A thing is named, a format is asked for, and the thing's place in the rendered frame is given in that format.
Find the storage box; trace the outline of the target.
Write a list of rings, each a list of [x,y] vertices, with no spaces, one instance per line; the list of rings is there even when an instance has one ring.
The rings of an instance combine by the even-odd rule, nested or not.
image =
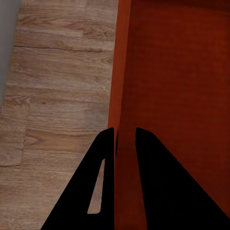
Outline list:
[[[230,219],[230,0],[118,0],[111,127],[114,230],[148,230],[137,127]]]

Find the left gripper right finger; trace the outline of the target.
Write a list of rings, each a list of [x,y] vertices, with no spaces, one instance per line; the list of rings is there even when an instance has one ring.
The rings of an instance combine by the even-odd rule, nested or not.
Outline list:
[[[162,142],[136,128],[148,230],[230,230],[229,217]]]

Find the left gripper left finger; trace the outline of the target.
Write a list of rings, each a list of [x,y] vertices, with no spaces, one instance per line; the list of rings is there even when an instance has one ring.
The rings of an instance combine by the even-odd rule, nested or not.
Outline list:
[[[87,214],[105,159],[101,211]],[[114,230],[114,128],[98,134],[41,230]]]

